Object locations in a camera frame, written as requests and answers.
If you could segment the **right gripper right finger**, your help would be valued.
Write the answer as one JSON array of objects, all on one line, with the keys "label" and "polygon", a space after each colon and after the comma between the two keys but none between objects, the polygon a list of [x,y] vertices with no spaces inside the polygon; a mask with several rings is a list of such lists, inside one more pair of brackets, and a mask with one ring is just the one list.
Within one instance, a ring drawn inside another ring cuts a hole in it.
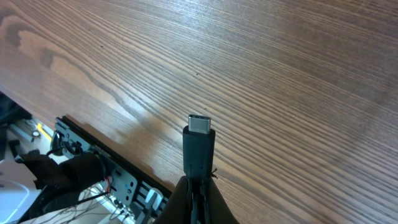
[{"label": "right gripper right finger", "polygon": [[239,224],[213,179],[207,183],[205,201],[208,207],[207,216],[211,224]]}]

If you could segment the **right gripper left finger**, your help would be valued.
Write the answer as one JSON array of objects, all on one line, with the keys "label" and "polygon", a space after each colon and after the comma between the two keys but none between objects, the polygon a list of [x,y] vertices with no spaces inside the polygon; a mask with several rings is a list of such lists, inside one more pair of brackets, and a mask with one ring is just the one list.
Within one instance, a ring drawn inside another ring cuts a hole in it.
[{"label": "right gripper left finger", "polygon": [[166,206],[154,224],[190,223],[190,204],[188,203],[188,179],[183,176],[175,186]]}]

